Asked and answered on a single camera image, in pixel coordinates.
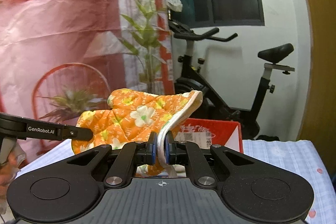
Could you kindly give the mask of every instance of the black circular pad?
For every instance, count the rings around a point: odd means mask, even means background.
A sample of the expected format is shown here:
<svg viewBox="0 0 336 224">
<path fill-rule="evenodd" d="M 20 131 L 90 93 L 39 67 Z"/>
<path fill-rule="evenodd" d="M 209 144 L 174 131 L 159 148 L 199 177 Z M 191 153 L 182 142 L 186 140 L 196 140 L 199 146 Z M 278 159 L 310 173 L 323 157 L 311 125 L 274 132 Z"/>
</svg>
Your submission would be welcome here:
<svg viewBox="0 0 336 224">
<path fill-rule="evenodd" d="M 45 178 L 35 182 L 30 188 L 31 193 L 39 199 L 52 200 L 61 198 L 70 190 L 70 184 L 60 178 Z"/>
<path fill-rule="evenodd" d="M 252 183 L 251 190 L 258 197 L 268 200 L 282 199 L 291 192 L 286 182 L 275 178 L 257 179 Z"/>
<path fill-rule="evenodd" d="M 236 174 L 222 188 L 225 203 L 257 223 L 292 223 L 305 218 L 314 199 L 310 184 L 299 175 L 274 170 L 274 175 Z"/>
<path fill-rule="evenodd" d="M 64 222 L 90 210 L 99 198 L 97 182 L 89 174 L 50 176 L 37 170 L 10 184 L 7 200 L 16 218 L 32 223 Z"/>
</svg>

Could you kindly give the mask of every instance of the wooden door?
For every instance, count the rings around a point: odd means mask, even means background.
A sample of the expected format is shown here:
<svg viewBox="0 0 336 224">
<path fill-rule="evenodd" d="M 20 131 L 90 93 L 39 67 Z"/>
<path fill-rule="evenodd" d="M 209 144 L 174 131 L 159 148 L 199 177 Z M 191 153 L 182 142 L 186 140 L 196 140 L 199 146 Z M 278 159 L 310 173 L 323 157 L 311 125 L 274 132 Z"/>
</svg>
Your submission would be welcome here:
<svg viewBox="0 0 336 224">
<path fill-rule="evenodd" d="M 313 35 L 310 92 L 298 139 L 315 145 L 336 171 L 336 0 L 308 0 Z"/>
</svg>

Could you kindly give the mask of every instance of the yellow flower print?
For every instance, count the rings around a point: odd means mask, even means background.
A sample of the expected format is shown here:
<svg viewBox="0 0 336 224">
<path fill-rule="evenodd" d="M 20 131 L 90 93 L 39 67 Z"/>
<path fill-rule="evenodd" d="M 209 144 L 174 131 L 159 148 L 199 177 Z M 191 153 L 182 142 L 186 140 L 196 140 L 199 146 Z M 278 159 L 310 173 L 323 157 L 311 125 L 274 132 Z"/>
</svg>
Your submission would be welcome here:
<svg viewBox="0 0 336 224">
<path fill-rule="evenodd" d="M 132 90 L 130 90 L 130 89 L 122 89 L 121 90 L 121 93 L 129 93 L 129 92 L 131 92 Z"/>
<path fill-rule="evenodd" d="M 184 106 L 187 102 L 188 102 L 187 99 L 183 99 L 183 100 L 180 102 L 180 106 Z"/>
<path fill-rule="evenodd" d="M 122 103 L 126 106 L 129 106 L 129 105 L 133 104 L 134 102 L 132 101 L 132 97 L 128 97 L 128 98 L 125 98 L 124 100 L 122 100 Z"/>
<path fill-rule="evenodd" d="M 120 119 L 118 116 L 115 116 L 111 120 L 115 126 L 120 126 L 120 123 L 122 122 L 123 119 Z"/>
<path fill-rule="evenodd" d="M 95 117 L 96 111 L 85 111 L 82 113 L 81 117 L 84 121 L 92 121 Z"/>
<path fill-rule="evenodd" d="M 170 113 L 169 114 L 163 114 L 163 116 L 160 118 L 160 121 L 168 122 L 171 118 L 172 118 L 172 115 Z"/>
<path fill-rule="evenodd" d="M 107 141 L 107 139 L 109 138 L 109 132 L 107 131 L 107 129 L 105 129 L 104 131 L 100 132 L 100 135 L 102 136 L 102 139 L 104 141 Z"/>
<path fill-rule="evenodd" d="M 160 98 L 159 100 L 157 100 L 155 102 L 155 108 L 156 109 L 162 109 L 162 107 L 166 104 L 166 102 L 164 100 L 162 100 L 162 98 Z"/>
</svg>

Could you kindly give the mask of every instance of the white plastic bag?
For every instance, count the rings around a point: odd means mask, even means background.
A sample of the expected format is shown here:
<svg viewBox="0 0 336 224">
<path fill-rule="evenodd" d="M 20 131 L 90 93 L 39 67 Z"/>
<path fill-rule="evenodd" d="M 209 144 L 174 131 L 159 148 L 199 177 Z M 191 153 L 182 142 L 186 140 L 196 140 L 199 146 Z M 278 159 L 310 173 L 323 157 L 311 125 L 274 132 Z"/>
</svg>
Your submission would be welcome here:
<svg viewBox="0 0 336 224">
<path fill-rule="evenodd" d="M 174 12 L 182 12 L 183 4 L 181 0 L 166 0 L 168 9 Z"/>
</svg>

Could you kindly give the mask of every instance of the artificial plant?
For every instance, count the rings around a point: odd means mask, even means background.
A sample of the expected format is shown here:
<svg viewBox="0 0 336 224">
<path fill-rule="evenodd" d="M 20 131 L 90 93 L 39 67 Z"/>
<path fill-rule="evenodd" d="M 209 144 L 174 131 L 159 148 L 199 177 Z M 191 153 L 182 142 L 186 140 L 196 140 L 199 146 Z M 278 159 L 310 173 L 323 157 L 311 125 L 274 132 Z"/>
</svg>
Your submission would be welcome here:
<svg viewBox="0 0 336 224">
<path fill-rule="evenodd" d="M 130 50 L 131 55 L 134 55 L 140 61 L 143 72 L 139 73 L 139 81 L 147 84 L 147 92 L 153 93 L 155 75 L 161 69 L 161 63 L 164 60 L 155 56 L 155 49 L 161 44 L 158 39 L 158 27 L 153 27 L 152 21 L 157 15 L 155 9 L 155 0 L 134 0 L 137 9 L 142 14 L 142 17 L 134 20 L 127 15 L 121 15 L 126 19 L 133 30 L 130 31 L 136 43 L 145 49 L 145 54 L 139 51 L 131 42 L 124 38 L 120 38 L 120 42 Z"/>
<path fill-rule="evenodd" d="M 63 90 L 63 95 L 43 97 L 49 99 L 54 110 L 39 119 L 47 119 L 50 122 L 64 122 L 79 117 L 84 111 L 98 110 L 106 98 L 98 98 L 98 95 L 88 90 Z"/>
</svg>

